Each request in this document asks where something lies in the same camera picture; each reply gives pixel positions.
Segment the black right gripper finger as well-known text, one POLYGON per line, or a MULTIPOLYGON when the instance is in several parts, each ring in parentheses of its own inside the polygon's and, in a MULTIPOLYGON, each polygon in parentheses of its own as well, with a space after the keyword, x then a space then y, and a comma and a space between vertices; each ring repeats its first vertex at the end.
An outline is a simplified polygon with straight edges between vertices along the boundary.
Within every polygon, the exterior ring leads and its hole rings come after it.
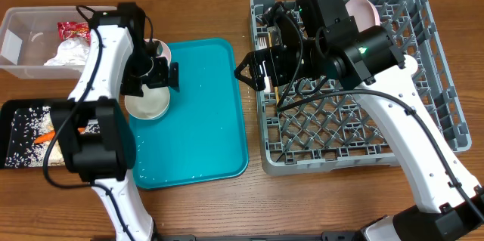
POLYGON ((266 83, 265 83, 265 71, 261 70, 260 68, 249 68, 248 69, 250 77, 245 76, 242 73, 242 70, 235 70, 234 71, 234 77, 248 85, 250 88, 252 88, 255 91, 264 91, 266 89, 266 83))
POLYGON ((267 69, 271 67, 271 49, 264 48, 249 52, 241 63, 242 69, 249 67, 253 70, 267 69))

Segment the white plastic fork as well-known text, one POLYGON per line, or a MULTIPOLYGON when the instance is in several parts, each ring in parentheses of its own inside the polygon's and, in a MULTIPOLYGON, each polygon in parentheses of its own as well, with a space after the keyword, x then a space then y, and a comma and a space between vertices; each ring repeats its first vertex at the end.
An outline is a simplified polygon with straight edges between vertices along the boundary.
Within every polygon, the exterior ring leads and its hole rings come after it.
MULTIPOLYGON (((267 38, 266 37, 259 37, 258 38, 258 43, 259 43, 259 49, 265 49, 268 47, 268 43, 267 43, 267 38)), ((265 64, 262 65, 262 70, 264 72, 266 72, 266 68, 265 68, 265 64)), ((269 80, 269 77, 266 75, 265 73, 265 76, 264 76, 264 92, 265 93, 270 93, 271 92, 271 83, 270 83, 270 80, 269 80)))

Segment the wooden chopstick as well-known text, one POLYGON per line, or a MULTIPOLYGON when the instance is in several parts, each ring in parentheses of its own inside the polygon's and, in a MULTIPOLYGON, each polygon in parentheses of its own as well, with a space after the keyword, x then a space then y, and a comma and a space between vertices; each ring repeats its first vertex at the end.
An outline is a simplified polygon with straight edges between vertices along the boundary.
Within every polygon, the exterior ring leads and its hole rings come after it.
MULTIPOLYGON (((268 46, 271 48, 273 46, 272 42, 272 34, 270 31, 268 31, 268 46)), ((273 86, 274 93, 275 93, 275 100, 276 100, 276 105, 278 105, 280 98, 279 98, 279 90, 278 86, 273 86)))

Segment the pink bowl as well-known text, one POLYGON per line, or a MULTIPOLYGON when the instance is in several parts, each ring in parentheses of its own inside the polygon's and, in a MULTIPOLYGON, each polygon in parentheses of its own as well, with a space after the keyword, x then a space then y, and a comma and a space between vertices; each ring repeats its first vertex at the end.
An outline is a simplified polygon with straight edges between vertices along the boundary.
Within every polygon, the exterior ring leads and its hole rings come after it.
POLYGON ((171 64, 172 53, 169 46, 159 39, 145 39, 146 52, 149 56, 155 58, 165 57, 168 64, 171 64))

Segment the white bowl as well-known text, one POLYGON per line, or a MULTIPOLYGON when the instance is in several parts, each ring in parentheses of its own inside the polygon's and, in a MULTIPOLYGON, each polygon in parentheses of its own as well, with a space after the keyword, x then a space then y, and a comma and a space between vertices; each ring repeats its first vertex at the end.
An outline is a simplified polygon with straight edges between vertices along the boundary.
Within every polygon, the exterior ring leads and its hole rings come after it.
POLYGON ((130 116, 141 120, 156 120, 169 109, 168 87, 149 88, 142 85, 142 97, 125 96, 125 107, 130 116))

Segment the white tissue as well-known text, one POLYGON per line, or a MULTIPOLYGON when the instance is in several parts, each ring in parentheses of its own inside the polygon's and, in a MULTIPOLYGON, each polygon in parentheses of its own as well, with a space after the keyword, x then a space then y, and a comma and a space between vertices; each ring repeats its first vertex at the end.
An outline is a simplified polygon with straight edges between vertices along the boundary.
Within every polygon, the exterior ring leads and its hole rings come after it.
POLYGON ((57 54, 45 66, 84 66, 90 47, 83 38, 69 38, 60 43, 57 54))

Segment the large pink plate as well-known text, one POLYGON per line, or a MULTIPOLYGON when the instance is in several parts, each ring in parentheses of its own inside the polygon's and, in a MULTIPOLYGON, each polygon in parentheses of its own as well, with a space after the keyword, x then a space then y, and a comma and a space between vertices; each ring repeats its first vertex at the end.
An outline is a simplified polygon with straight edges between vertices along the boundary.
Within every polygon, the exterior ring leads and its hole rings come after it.
POLYGON ((349 16, 355 18, 359 32, 363 32, 372 26, 380 25, 380 16, 376 7, 368 0, 349 0, 346 4, 349 16))

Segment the red snack wrapper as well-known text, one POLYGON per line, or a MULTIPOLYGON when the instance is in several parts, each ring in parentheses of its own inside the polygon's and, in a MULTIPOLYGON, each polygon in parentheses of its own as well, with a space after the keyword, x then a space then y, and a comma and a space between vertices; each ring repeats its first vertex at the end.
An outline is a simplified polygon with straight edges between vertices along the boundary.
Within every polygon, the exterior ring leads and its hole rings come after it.
POLYGON ((63 41, 71 38, 83 38, 90 42, 90 29, 87 22, 59 22, 57 31, 59 38, 63 41))

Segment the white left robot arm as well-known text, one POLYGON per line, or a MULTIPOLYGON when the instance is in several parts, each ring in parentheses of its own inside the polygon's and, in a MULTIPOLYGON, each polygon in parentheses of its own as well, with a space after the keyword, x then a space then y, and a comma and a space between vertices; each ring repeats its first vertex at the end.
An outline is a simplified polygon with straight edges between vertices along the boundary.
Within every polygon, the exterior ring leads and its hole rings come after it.
POLYGON ((119 96, 142 97, 143 87, 179 89, 178 63, 162 45, 144 37, 146 13, 134 2, 93 11, 86 19, 90 52, 82 75, 65 101, 51 105, 50 117, 64 164, 96 192, 117 240, 159 240, 161 235, 136 187, 132 169, 135 137, 119 96))

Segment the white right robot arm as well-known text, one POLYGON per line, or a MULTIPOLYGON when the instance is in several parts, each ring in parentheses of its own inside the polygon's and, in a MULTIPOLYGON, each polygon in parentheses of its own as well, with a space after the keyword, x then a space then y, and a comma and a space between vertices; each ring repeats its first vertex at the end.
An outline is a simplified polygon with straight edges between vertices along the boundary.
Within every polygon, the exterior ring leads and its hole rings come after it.
POLYGON ((296 0, 298 17, 283 3, 263 14, 278 29, 278 45, 251 51, 234 71, 256 91, 265 83, 289 90, 297 79, 341 84, 373 119, 402 167, 414 205, 359 230, 326 232, 324 240, 456 240, 483 223, 483 188, 450 149, 413 82, 417 61, 380 25, 358 24, 344 0, 296 0))

